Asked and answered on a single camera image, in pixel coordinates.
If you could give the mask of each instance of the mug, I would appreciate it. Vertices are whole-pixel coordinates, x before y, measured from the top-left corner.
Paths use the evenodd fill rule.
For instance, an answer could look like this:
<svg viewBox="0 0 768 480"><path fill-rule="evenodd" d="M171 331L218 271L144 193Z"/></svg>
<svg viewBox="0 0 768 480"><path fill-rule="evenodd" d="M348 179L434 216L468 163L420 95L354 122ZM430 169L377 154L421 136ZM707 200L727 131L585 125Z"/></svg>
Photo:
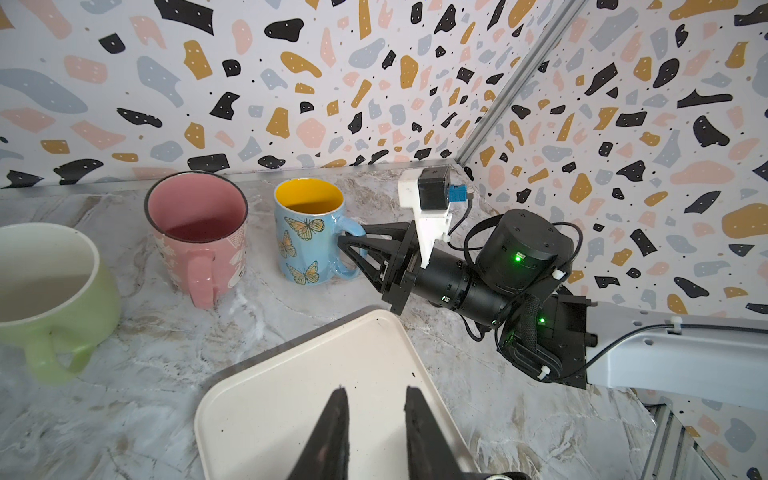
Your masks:
<svg viewBox="0 0 768 480"><path fill-rule="evenodd" d="M280 269L291 282L315 285L359 272L341 263L336 239L342 232L359 237L366 231L344 217L344 195L336 185L316 178L282 182L275 189L275 224Z"/></svg>
<svg viewBox="0 0 768 480"><path fill-rule="evenodd" d="M40 383L82 372L120 319L120 293L94 243L53 223L0 228L0 343L24 349ZM72 353L63 366L57 353Z"/></svg>
<svg viewBox="0 0 768 480"><path fill-rule="evenodd" d="M170 279L197 308L213 308L245 270L243 192L216 174L180 172L147 192L144 212Z"/></svg>

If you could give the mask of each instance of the green mug handle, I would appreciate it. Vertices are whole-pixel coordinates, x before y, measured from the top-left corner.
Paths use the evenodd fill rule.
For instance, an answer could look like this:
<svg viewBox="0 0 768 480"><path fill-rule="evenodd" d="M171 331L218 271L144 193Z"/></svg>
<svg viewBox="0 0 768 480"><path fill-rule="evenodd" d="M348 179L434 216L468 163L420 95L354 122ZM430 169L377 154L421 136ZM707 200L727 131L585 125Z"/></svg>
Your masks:
<svg viewBox="0 0 768 480"><path fill-rule="evenodd" d="M61 385L72 380L83 371L93 351L92 346L77 350L72 356L69 367L65 367L56 358L56 352L53 349L53 332L34 335L24 347L27 365L32 373L40 383L48 385Z"/></svg>

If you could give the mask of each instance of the mug rim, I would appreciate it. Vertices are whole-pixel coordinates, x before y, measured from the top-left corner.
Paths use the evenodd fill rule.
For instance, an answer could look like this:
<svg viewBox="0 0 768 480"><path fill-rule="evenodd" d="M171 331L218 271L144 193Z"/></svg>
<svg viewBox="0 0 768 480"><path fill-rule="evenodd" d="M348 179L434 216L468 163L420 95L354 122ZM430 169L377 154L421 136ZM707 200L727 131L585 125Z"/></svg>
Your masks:
<svg viewBox="0 0 768 480"><path fill-rule="evenodd" d="M72 227L66 227L65 225L59 225L58 223L26 222L26 223L15 223L13 225L6 225L5 227L0 227L0 230L10 230L13 228L25 228L28 225L36 225L36 226L45 225L46 227L49 227L49 228L55 228L59 230L74 232L80 240L84 240L85 243L91 248L91 253L94 256L94 265L93 265L93 268L91 269L91 275L88 277L88 281L85 282L85 285L83 285L80 288L80 290L78 290L74 295L70 296L64 302L59 303L57 306L53 307L52 309L38 313L37 315L34 315L34 316L28 316L27 318L24 318L24 319L11 320L9 322L0 322L0 329L3 326L16 326L16 325L21 325L23 323L32 323L35 320L39 320L46 316L54 315L55 313L58 313L61 310L65 309L66 307L70 306L75 300L79 299L83 295L83 293L85 293L85 290L91 288L91 285L95 281L96 275L98 274L99 267L101 266L101 255L98 251L98 248L96 248L96 244L93 242L93 240L88 238L88 235Z"/></svg>
<svg viewBox="0 0 768 480"><path fill-rule="evenodd" d="M330 185L331 187L333 187L333 188L335 188L335 189L337 189L339 191L339 193L341 194L341 204L338 207L334 208L333 210L327 211L327 212L322 213L322 214L305 214L304 212L299 212L298 210L294 210L293 208L286 207L285 205L280 203L279 200L277 200L277 190L280 187L282 187L283 185L287 184L288 182L292 182L294 180L319 180L321 182L326 182L328 185ZM322 178L312 178L312 177L297 177L297 178L289 178L288 180L284 180L284 181L280 182L280 184L278 184L277 187L275 187L275 191L272 192L272 197L275 200L275 205L280 205L281 208L284 208L284 209L288 210L289 212L293 212L296 215L300 215L301 217L323 217L325 215L334 214L335 212L338 212L339 210L343 209L344 205L346 204L346 197L344 197L344 192L342 192L340 188L338 188L336 185L330 183L327 180L323 180Z"/></svg>
<svg viewBox="0 0 768 480"><path fill-rule="evenodd" d="M164 181L168 180L171 177L176 177L177 175L185 175L185 174L205 174L205 175L211 175L212 177L216 177L216 178L219 178L221 180L224 180L227 183L229 183L230 185L232 185L233 187L235 187L235 190L237 190L237 192L243 198L243 203L245 204L245 214L243 215L243 220L240 221L239 224L237 224L237 227L235 227L234 230L232 230L228 234L226 234L226 235L224 235L222 237L219 237L219 238L217 238L215 240L208 240L208 241L185 240L183 238L179 238L179 237L176 237L174 235L169 234L168 232L166 232L165 230L160 228L154 222L154 220L152 220L152 216L149 214L149 197L150 197L150 195L152 195L152 192L154 191L155 187L157 187L158 185L160 185L161 183L163 183ZM217 174L214 174L214 173L211 173L211 172L206 172L205 170L186 170L186 171L183 171L183 172L176 172L175 174L167 175L166 177L162 177L160 180L155 182L155 184L152 185L149 190L147 190L147 194L144 195L144 215L147 218L147 220L149 221L149 224L152 226L152 228L154 228L160 235L163 235L164 237L168 237L168 238L171 238L173 240L179 241L181 243L205 244L205 243L213 243L213 242L217 242L219 240L223 240L223 239L227 238L229 235L232 235L233 233L237 232L246 223L246 220L248 220L248 211L249 211L249 209L248 209L248 199L245 198L245 194L240 189L240 187L238 187L232 180L230 180L228 178L222 177L221 175L217 175Z"/></svg>

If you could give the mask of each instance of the gray marble surface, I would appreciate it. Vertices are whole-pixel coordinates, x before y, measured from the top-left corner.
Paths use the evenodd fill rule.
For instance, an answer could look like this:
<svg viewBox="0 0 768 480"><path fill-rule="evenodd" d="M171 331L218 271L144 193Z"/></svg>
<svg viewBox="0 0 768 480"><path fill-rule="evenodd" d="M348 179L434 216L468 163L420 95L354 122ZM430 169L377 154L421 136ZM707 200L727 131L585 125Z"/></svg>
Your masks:
<svg viewBox="0 0 768 480"><path fill-rule="evenodd" d="M346 195L348 215L385 223L411 218L398 205L399 174L325 178ZM0 226L44 221L87 234L123 300L114 334L65 386L38 385L23 352L0 345L0 478L203 478L192 422L214 374L363 307L387 308L362 277L311 288L282 277L278 183L240 185L250 203L247 269L212 311L195 309L171 284L150 242L143 190L0 200ZM455 235L488 215L475 209ZM654 424L631 391L533 382L492 339L471 341L458 315L418 297L401 318L482 471L547 480L640 476Z"/></svg>

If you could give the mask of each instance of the blue mug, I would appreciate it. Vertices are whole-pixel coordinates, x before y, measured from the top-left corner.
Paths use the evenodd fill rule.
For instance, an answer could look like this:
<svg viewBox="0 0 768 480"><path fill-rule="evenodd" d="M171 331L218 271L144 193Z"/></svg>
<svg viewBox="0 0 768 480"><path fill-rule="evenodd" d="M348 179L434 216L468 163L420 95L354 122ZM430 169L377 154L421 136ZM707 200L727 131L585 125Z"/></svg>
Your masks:
<svg viewBox="0 0 768 480"><path fill-rule="evenodd" d="M316 178L282 182L275 189L275 224L280 269L289 281L316 285L359 272L341 263L336 239L343 232L366 232L344 216L344 195L336 185Z"/></svg>

